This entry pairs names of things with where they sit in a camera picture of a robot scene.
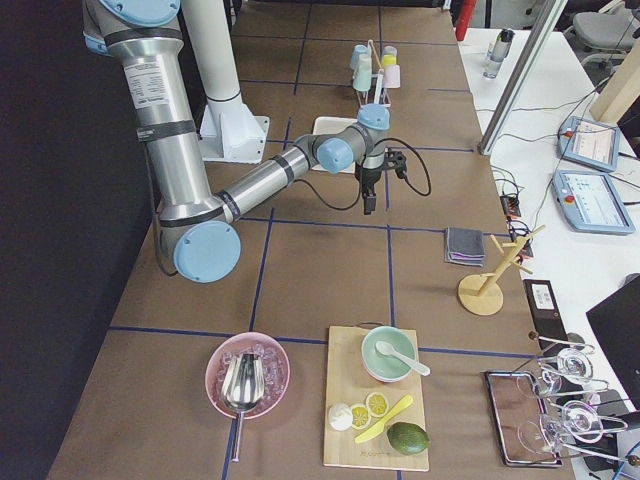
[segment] mint green bowl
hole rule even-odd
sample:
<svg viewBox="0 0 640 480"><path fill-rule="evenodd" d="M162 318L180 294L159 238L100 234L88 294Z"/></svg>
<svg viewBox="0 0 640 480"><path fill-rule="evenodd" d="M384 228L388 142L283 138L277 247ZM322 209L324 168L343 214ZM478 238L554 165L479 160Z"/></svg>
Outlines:
<svg viewBox="0 0 640 480"><path fill-rule="evenodd" d="M389 342L398 352L409 358L417 359L418 352L411 339L395 327L376 327L364 337L362 363L369 375L381 382L398 382L409 375L411 368L395 357L378 353L376 342L380 340Z"/></svg>

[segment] spoon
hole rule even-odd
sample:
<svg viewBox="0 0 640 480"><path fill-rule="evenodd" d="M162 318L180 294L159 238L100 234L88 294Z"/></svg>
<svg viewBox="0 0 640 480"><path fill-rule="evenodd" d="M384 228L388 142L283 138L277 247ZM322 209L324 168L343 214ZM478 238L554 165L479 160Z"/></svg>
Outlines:
<svg viewBox="0 0 640 480"><path fill-rule="evenodd" d="M231 461L238 462L244 414L256 408L264 396L264 371L260 356L244 353L234 357L222 382L221 394L224 404L236 413Z"/></svg>
<svg viewBox="0 0 640 480"><path fill-rule="evenodd" d="M401 354L395 348L393 348L393 345L391 345L389 342L385 342L383 340L377 341L376 350L380 352L382 355L389 355L392 357L396 357L401 362L404 362L407 365L409 365L409 367L411 367L412 370L415 370L420 375L427 376L431 373L431 369L429 367L427 367L426 365L423 365L420 362L415 361L413 358L409 358L406 355Z"/></svg>

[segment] laptop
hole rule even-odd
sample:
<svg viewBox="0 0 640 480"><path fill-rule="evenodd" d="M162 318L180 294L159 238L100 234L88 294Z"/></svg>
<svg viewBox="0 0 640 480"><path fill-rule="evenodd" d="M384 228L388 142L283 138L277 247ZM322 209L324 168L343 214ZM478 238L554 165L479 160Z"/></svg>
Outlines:
<svg viewBox="0 0 640 480"><path fill-rule="evenodd" d="M587 318L637 409L640 405L640 276L589 310Z"/></svg>

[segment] folded napkin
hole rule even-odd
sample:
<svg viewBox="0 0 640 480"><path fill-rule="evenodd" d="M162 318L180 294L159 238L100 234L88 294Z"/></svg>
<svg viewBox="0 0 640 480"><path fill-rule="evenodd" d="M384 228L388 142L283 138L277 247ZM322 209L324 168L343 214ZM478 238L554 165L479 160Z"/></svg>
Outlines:
<svg viewBox="0 0 640 480"><path fill-rule="evenodd" d="M444 231L444 261L482 267L484 244L480 230L448 227Z"/></svg>

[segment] cable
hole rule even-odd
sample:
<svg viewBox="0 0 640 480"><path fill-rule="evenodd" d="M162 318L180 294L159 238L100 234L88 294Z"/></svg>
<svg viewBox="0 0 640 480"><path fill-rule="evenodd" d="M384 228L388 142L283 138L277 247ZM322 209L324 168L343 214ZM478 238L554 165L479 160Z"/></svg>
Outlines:
<svg viewBox="0 0 640 480"><path fill-rule="evenodd" d="M520 195L520 192L522 190L524 190L524 187L521 187L520 185L518 185L516 182L509 180L508 178L494 178L493 179L495 182L504 182L504 183L508 183L510 185L513 185L513 187L516 189L515 193L505 193L504 191L504 184L502 185L502 189L501 189L501 195L510 195L510 196L514 196L516 199L518 198L518 195Z"/></svg>
<svg viewBox="0 0 640 480"><path fill-rule="evenodd" d="M418 195L420 195L421 197L428 197L429 195L431 195L431 176L429 175L429 170L427 169L427 165L424 162L424 160L422 159L422 156L420 155L420 153L418 152L418 150L416 150L414 147L412 147L411 145L409 145L407 142L405 142L404 140L400 140L399 138L395 138L395 137L386 137L383 138L381 140L378 140L374 145L373 148L375 149L375 147L377 147L378 145L380 145L382 142L397 142L401 145L404 145L406 148L409 149L409 151L411 153L413 153L416 158L418 159L418 161L420 162L420 164L422 165L422 170L424 171L425 177L427 177L427 188L428 190L426 192L421 192L420 190L418 190L416 187L414 187L410 182L409 182L409 177L407 176L407 174L404 174L403 180L404 182L409 186L409 188L411 190L413 190L415 193L417 193Z"/></svg>
<svg viewBox="0 0 640 480"><path fill-rule="evenodd" d="M611 173L609 174L609 176L611 178L615 178L616 180L619 180L622 183L626 183L627 185L631 185L632 187L640 189L640 185L637 185L635 183L631 183L629 180L625 180L624 178L616 177L615 175L612 175Z"/></svg>
<svg viewBox="0 0 640 480"><path fill-rule="evenodd" d="M560 130L562 129L562 125L564 125L565 122L569 119L569 117L571 117L573 112L575 112L578 109L578 107L582 104L582 102L584 102L589 96L593 95L600 85L602 85L603 83L609 81L610 78L611 78L611 75L609 75L607 78L605 78L602 81L600 81L598 83L598 85L596 85L593 88L593 90L591 90L589 93L587 93L585 96L583 96L579 100L579 102L576 104L576 106L571 109L569 114L564 118L564 120L562 120L562 122L560 123L560 126L558 127L558 131L557 131L558 139L560 138L560 135L561 135ZM585 116L585 114L587 112L587 108L589 108L589 105L591 105L591 102L593 102L593 99L591 99L591 101L587 104L587 106L585 107L584 111L582 112L582 116L580 117L580 122L584 119L584 116ZM538 208L536 209L536 212L535 212L535 216L534 216L534 220L533 220L533 230L535 230L538 227L538 218L540 216L540 212L542 211L542 207L544 206L545 202L547 201L547 196L549 195L549 189L551 188L551 184L553 183L553 177L556 174L556 172L558 171L558 167L560 166L560 163L562 162L562 160L564 160L564 156L567 153L567 149L569 148L569 144L570 143L571 142L567 142L567 144L565 145L564 149L562 150L562 153L560 154L560 158L556 162L556 166L554 167L553 172L551 173L551 178L549 179L549 182L547 183L547 186L544 189L544 195L542 196L542 201L540 202L540 205L538 206Z"/></svg>
<svg viewBox="0 0 640 480"><path fill-rule="evenodd" d="M517 135L513 135L511 133L503 133L502 135L499 135L496 140L498 140L498 139L500 139L502 137L513 137L513 138L517 138L518 140L523 140L525 142L533 143L533 142L538 142L540 140L544 140L545 138L551 138L551 137L555 138L556 134L552 133L552 134L549 134L549 135L543 135L542 137L538 137L538 138L523 138L523 137L519 137Z"/></svg>
<svg viewBox="0 0 640 480"><path fill-rule="evenodd" d="M502 167L498 167L496 165L491 165L491 169L492 170L497 170L499 172L503 172L508 174L511 177L511 180L513 180L513 183L516 182L516 177L513 175L513 173L511 173L509 170L507 170L506 168L502 168Z"/></svg>
<svg viewBox="0 0 640 480"><path fill-rule="evenodd" d="M631 160L640 160L640 158L629 155L628 153L618 152L618 155L620 155L621 157L630 158Z"/></svg>
<svg viewBox="0 0 640 480"><path fill-rule="evenodd" d="M326 207L329 207L331 210L338 210L340 212L346 212L347 210L351 210L353 207L355 207L358 202L360 201L360 191L362 190L362 175L360 175L360 180L358 181L358 194L356 195L356 199L353 201L353 203L351 203L350 205L347 205L346 207L337 207L335 205L331 205L329 202L327 202L322 195L320 195L320 192L318 192L318 190L316 190L316 187L314 187L310 182L299 178L297 180L294 180L293 183L303 183L305 184L307 187L309 187L311 189L311 191L315 194L316 197L318 197L318 200L320 200L322 202L322 204Z"/></svg>
<svg viewBox="0 0 640 480"><path fill-rule="evenodd" d="M593 92L597 91L597 89L600 88L601 86L603 86L603 84L605 84L606 82L611 80L611 77L613 77L613 74L611 74L608 77L605 77L602 80L600 80L598 82L598 84L594 87L593 91L589 92L587 95L591 95ZM566 107L567 105L573 105L574 103L582 103L584 101L584 98L585 97L582 97L582 98L580 98L578 100L572 100L571 102L563 103L562 105L558 105L557 107L531 107L531 108L521 107L521 108L514 108L511 111L512 112L537 112L537 111L542 111L542 110L559 110L562 107ZM479 108L478 110L476 110L476 112L495 112L495 109Z"/></svg>
<svg viewBox="0 0 640 480"><path fill-rule="evenodd" d="M610 63L611 60L613 59L613 56L615 55L615 52L618 50L618 47L622 43L622 40L624 40L624 36L627 34L629 29L631 28L631 25L633 25L633 21L634 20L635 20L635 16L632 14L631 15L631 21L629 22L629 25L627 25L627 28L624 29L624 32L622 32L622 35L620 36L620 40L618 40L618 43L616 43L616 46L613 47L613 49L611 50L611 55L609 55L609 59L607 60L606 63Z"/></svg>
<svg viewBox="0 0 640 480"><path fill-rule="evenodd" d="M156 257L156 263L158 267L167 277L173 277L178 274L178 271L168 271L162 263L162 256L160 255L160 245L158 241L158 212L156 211L155 199L153 198L153 177L151 175L151 159L149 158L149 151L147 150L147 144L143 146L144 150L144 164L147 168L147 183L149 185L149 208L151 210L151 234L153 236L153 252Z"/></svg>
<svg viewBox="0 0 640 480"><path fill-rule="evenodd" d="M607 400L606 402L596 403L591 406L599 407L600 405L609 405L610 403L618 403L618 402L631 402L633 400L640 400L640 397L616 398L615 400Z"/></svg>

